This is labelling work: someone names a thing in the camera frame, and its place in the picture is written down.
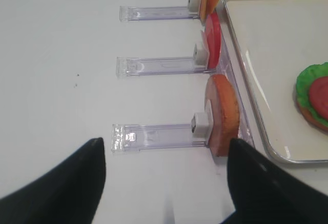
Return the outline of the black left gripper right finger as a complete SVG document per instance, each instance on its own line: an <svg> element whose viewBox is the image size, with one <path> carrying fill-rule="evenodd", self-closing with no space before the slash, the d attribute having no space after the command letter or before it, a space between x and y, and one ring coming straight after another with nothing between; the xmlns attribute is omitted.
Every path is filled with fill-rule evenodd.
<svg viewBox="0 0 328 224"><path fill-rule="evenodd" d="M235 211L224 223L327 223L327 195L240 138L230 142L227 180Z"/></svg>

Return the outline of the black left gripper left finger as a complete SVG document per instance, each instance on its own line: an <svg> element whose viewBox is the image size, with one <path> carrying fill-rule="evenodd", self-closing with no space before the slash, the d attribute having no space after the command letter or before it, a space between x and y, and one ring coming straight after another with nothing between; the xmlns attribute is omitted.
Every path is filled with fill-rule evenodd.
<svg viewBox="0 0 328 224"><path fill-rule="evenodd" d="M2 198L1 223L92 223L105 182L105 147L99 137Z"/></svg>

